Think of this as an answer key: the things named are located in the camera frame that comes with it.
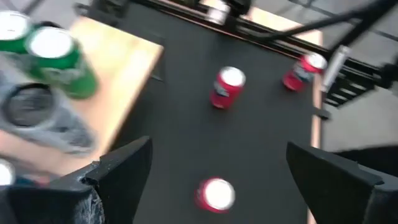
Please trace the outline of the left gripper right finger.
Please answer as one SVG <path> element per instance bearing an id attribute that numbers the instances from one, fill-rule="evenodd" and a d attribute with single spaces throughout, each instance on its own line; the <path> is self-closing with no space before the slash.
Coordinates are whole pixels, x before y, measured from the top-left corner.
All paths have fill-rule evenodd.
<path id="1" fill-rule="evenodd" d="M 326 152 L 289 142 L 285 157 L 317 223 L 397 224 L 397 146 Z"/>

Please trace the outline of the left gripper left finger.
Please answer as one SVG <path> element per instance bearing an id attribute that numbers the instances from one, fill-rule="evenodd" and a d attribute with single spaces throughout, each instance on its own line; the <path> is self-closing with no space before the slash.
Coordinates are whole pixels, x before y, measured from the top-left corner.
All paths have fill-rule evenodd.
<path id="1" fill-rule="evenodd" d="M 1 187 L 1 224 L 131 224 L 151 165 L 143 136 L 43 187 Z"/>

